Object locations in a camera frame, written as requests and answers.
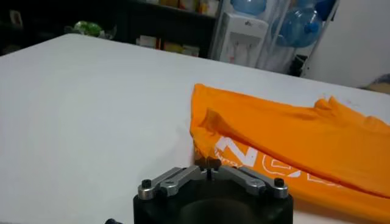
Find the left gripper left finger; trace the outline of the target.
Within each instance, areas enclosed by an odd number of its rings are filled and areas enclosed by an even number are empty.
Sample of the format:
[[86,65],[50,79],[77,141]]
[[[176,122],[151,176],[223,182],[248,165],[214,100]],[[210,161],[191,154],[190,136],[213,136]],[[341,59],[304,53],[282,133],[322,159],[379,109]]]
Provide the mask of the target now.
[[173,167],[153,179],[143,179],[138,186],[137,198],[154,200],[155,198],[188,197],[196,198],[203,184],[209,180],[210,168],[192,165]]

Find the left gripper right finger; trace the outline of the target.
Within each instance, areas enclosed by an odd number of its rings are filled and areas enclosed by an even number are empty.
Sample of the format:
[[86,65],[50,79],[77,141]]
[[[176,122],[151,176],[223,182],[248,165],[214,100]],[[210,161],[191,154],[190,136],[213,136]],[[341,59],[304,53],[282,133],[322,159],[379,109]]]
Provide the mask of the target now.
[[210,159],[210,187],[218,195],[245,192],[254,197],[288,198],[284,179],[272,179],[246,167],[222,165],[219,159]]

